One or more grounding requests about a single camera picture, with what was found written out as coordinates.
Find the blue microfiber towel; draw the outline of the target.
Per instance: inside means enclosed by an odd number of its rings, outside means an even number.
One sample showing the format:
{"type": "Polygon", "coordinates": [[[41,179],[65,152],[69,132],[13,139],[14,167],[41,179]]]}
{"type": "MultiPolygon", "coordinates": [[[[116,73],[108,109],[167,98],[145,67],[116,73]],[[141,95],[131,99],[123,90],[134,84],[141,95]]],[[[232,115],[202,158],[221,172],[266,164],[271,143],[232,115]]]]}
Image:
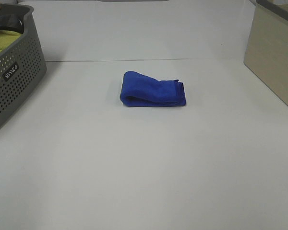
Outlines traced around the blue microfiber towel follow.
{"type": "Polygon", "coordinates": [[[156,80],[135,71],[123,76],[120,100],[128,107],[185,106],[183,83],[179,80],[156,80]]]}

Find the grey perforated laundry basket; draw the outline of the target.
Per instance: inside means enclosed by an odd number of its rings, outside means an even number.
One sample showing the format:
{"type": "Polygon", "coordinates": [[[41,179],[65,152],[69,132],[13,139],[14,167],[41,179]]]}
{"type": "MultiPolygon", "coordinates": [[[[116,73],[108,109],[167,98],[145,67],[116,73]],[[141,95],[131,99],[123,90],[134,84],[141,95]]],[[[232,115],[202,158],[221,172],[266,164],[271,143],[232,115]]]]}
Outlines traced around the grey perforated laundry basket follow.
{"type": "Polygon", "coordinates": [[[0,128],[21,107],[44,77],[47,67],[31,6],[0,3],[0,16],[17,15],[21,37],[0,52],[0,128]]]}

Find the beige storage bin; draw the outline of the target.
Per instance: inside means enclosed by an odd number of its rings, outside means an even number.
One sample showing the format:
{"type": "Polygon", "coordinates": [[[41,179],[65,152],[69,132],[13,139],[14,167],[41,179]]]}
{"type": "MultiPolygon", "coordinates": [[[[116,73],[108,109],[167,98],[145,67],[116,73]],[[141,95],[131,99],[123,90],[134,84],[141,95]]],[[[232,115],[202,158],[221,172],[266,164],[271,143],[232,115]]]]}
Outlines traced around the beige storage bin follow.
{"type": "Polygon", "coordinates": [[[288,0],[255,2],[244,64],[288,106],[288,0]]]}

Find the yellow-green towel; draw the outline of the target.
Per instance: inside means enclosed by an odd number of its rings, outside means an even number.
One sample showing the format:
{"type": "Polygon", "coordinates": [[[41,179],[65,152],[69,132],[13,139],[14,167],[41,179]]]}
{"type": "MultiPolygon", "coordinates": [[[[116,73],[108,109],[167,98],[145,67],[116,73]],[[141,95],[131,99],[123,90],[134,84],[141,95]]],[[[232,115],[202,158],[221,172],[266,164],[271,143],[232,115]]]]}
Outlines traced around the yellow-green towel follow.
{"type": "Polygon", "coordinates": [[[15,31],[0,30],[0,52],[21,37],[21,35],[21,33],[15,31]]]}

